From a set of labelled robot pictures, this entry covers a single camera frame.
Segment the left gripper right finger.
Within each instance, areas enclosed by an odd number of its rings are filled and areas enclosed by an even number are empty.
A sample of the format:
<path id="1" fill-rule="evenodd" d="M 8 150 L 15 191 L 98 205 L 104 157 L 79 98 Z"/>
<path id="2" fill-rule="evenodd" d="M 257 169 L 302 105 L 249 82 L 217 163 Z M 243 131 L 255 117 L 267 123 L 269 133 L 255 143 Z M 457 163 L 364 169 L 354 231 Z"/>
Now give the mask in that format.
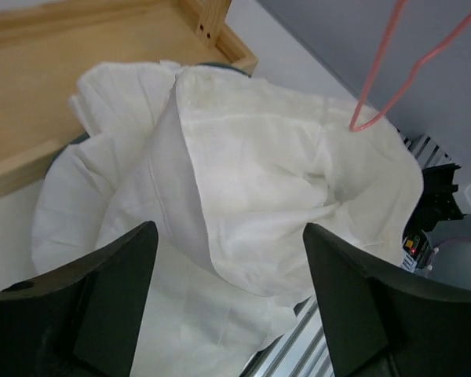
<path id="1" fill-rule="evenodd" d="M 303 232 L 336 376 L 471 376 L 471 291 L 416 276 L 320 225 Z"/>

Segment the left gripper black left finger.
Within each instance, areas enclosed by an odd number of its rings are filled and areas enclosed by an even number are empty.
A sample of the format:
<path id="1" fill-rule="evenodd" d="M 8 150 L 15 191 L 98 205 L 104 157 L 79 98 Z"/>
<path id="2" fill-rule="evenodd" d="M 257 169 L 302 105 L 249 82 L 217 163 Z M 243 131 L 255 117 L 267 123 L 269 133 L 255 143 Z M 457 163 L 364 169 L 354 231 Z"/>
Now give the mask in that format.
<path id="1" fill-rule="evenodd" d="M 0 291 L 0 376 L 128 376 L 159 236 L 146 221 Z"/>

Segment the white pleated blouse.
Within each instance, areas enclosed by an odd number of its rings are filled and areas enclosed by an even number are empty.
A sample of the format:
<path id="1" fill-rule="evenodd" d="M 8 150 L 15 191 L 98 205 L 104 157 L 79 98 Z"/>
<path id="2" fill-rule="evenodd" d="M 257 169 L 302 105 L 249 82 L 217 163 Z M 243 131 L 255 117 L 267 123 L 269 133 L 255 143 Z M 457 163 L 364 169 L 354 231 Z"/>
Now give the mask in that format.
<path id="1" fill-rule="evenodd" d="M 32 260 L 47 273 L 145 221 L 159 245 L 135 353 L 134 376 L 238 376 L 269 340 L 266 302 L 224 282 L 179 119 L 171 61 L 103 63 L 78 81 L 70 106 L 87 139 L 45 176 Z"/>

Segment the pink hanger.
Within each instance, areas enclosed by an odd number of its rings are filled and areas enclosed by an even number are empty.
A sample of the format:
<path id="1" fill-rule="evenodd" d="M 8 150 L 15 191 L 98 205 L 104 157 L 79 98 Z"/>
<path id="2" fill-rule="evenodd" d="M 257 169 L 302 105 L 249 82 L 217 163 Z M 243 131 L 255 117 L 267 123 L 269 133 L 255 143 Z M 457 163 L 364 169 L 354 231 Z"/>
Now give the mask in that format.
<path id="1" fill-rule="evenodd" d="M 471 1 L 394 1 L 349 130 L 385 119 L 410 88 L 404 108 L 435 132 L 471 126 Z"/>

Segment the cream white garment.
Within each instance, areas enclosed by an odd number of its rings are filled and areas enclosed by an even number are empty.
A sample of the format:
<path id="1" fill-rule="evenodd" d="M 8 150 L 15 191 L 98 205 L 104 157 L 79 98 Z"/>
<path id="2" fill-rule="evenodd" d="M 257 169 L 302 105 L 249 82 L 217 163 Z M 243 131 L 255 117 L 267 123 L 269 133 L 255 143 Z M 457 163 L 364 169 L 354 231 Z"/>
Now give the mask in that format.
<path id="1" fill-rule="evenodd" d="M 390 122 L 352 132 L 351 101 L 207 66 L 183 70 L 175 94 L 222 279 L 265 297 L 308 291 L 308 223 L 402 263 L 423 181 Z"/>

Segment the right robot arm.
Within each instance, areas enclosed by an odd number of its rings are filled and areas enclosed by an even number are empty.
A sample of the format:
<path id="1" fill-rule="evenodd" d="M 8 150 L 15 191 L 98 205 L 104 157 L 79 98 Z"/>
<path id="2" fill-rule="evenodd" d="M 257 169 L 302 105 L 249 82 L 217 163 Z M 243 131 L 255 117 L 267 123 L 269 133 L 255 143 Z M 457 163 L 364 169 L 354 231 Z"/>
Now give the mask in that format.
<path id="1" fill-rule="evenodd" d="M 455 178 L 461 169 L 457 163 L 447 163 L 422 170 L 423 191 L 405 226 L 404 237 L 431 232 L 441 221 L 462 220 L 471 214 L 471 200 Z"/>

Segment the wooden clothes rack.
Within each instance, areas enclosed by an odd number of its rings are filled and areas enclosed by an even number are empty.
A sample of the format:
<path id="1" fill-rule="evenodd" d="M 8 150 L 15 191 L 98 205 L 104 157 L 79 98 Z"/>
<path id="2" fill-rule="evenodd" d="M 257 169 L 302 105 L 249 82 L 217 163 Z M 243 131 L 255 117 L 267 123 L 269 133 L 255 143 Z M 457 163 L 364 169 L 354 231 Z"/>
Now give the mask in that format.
<path id="1" fill-rule="evenodd" d="M 42 178 L 82 133 L 68 107 L 104 61 L 217 62 L 256 56 L 226 24 L 227 1 L 60 1 L 0 11 L 0 198 Z"/>

